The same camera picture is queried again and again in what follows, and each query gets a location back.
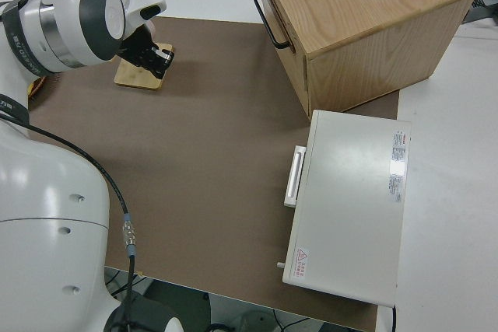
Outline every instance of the warning label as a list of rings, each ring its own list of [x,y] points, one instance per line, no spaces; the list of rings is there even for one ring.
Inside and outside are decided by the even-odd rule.
[[[294,259],[294,271],[293,271],[294,278],[305,279],[306,266],[308,263],[309,255],[310,255],[309,250],[304,248],[297,248],[296,256]]]
[[[392,139],[391,165],[389,168],[389,197],[392,201],[403,200],[406,169],[406,134],[397,131]]]

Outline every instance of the brown mat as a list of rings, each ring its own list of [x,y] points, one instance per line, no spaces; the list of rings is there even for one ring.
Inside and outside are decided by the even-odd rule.
[[[374,330],[376,306],[283,284],[276,267],[293,221],[283,206],[291,158],[309,123],[263,26],[159,19],[156,28],[176,52],[161,90],[113,84],[117,59],[64,73],[32,113],[117,181],[138,236],[137,270]],[[395,117],[397,98],[367,111]],[[121,223],[111,196],[106,263],[126,269]]]

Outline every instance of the wooden box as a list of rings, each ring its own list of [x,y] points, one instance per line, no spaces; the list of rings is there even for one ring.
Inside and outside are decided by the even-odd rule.
[[[428,78],[472,1],[262,0],[308,117]]]

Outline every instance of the drawer handle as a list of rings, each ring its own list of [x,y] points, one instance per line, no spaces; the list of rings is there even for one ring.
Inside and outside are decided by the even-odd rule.
[[[266,20],[265,14],[263,13],[261,6],[259,5],[258,0],[254,0],[254,3],[256,5],[256,9],[258,10],[259,16],[263,20],[263,25],[265,25],[265,29],[268,32],[268,35],[270,36],[270,39],[272,40],[272,43],[275,46],[275,48],[283,50],[284,48],[290,47],[290,42],[288,40],[282,43],[277,42],[277,40],[275,39],[275,35],[273,35],[272,29],[270,29],[268,21]]]

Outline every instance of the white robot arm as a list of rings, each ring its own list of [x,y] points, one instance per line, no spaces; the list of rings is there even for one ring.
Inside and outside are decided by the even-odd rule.
[[[129,315],[103,282],[109,214],[103,177],[83,158],[32,141],[18,126],[29,126],[27,88],[38,76],[119,54],[162,77],[173,55],[152,42],[146,23],[165,8],[164,0],[0,3],[1,332],[182,331],[171,315],[154,327],[125,320]],[[128,249],[134,258],[134,243]],[[139,302],[137,295],[130,299]]]

